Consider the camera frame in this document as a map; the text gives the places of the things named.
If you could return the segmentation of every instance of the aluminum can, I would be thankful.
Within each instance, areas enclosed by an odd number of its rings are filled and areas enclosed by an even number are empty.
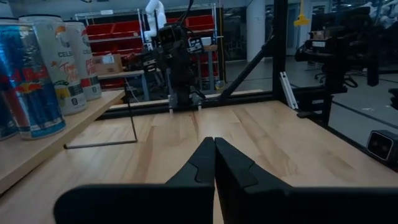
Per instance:
[[[59,16],[42,14],[21,16],[19,22],[33,24],[62,113],[71,115],[85,110],[87,100],[80,84],[65,23]]]
[[[18,129],[12,120],[11,112],[0,96],[0,141],[14,136],[17,133]]]
[[[23,139],[65,128],[31,24],[0,23],[0,93]]]
[[[86,99],[90,101],[101,98],[101,85],[95,70],[86,27],[77,21],[65,21],[65,25]]]

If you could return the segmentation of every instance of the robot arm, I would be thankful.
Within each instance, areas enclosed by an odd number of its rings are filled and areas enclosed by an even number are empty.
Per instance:
[[[156,37],[156,19],[155,10],[157,13],[157,25],[159,28],[163,28],[166,24],[166,15],[164,12],[163,4],[159,0],[150,0],[145,11],[147,13],[147,20],[149,24],[149,30],[144,32],[146,42],[151,42],[152,37]]]

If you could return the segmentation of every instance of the white can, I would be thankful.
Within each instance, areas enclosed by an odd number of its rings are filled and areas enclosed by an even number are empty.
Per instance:
[[[18,23],[19,19],[13,17],[0,17],[0,22]]]
[[[87,101],[101,98],[101,85],[95,70],[86,27],[82,22],[65,21],[73,55]]]
[[[62,114],[70,115],[85,110],[86,96],[80,85],[67,29],[61,17],[36,14],[21,16],[19,21],[34,25]]]

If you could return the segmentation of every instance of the red bull can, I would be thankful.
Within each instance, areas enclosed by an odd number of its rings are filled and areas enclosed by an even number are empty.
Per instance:
[[[0,23],[0,93],[23,139],[65,129],[33,27]]]
[[[0,97],[0,141],[18,133],[17,127],[12,121],[11,112]]]

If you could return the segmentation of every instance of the black metal frame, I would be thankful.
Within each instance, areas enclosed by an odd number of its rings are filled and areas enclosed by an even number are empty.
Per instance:
[[[286,98],[282,88],[282,82],[279,78],[281,72],[285,72],[286,64],[286,32],[287,32],[287,0],[278,0],[274,3],[275,18],[273,22],[274,37],[268,44],[262,46],[260,52],[254,57],[253,61],[242,71],[239,77],[225,89],[217,98],[210,98],[202,102],[202,108],[212,108],[218,106],[238,105],[243,103],[257,103],[263,101],[278,100],[286,104]],[[272,71],[272,91],[260,93],[248,93],[242,95],[232,95],[237,87],[252,72],[258,63],[264,58],[266,52],[272,50],[273,53],[273,71]],[[315,123],[328,127],[330,110],[333,96],[332,92],[325,86],[294,88],[293,93],[298,101],[300,110],[297,110],[298,117],[308,118]],[[323,103],[313,104],[314,100],[323,100]],[[175,111],[196,110],[196,106],[180,108]],[[168,103],[154,103],[151,105],[134,106],[132,109],[125,108],[108,110],[100,116],[101,119],[123,118],[126,116],[139,116],[145,114],[168,113]]]
[[[124,92],[126,93],[127,96],[127,84],[124,84]],[[130,140],[130,141],[118,141],[118,142],[104,142],[104,143],[95,143],[95,144],[85,144],[85,145],[80,145],[80,146],[67,146],[66,144],[63,145],[64,149],[82,149],[82,148],[88,148],[88,147],[101,147],[101,146],[115,146],[115,145],[121,145],[121,144],[133,144],[133,143],[137,143],[138,142],[138,138],[137,138],[137,133],[136,133],[136,127],[134,125],[134,119],[133,117],[133,112],[132,112],[132,107],[130,104],[130,100],[127,99],[127,112],[128,112],[128,116],[131,119],[131,127],[134,133],[134,139],[135,140]]]

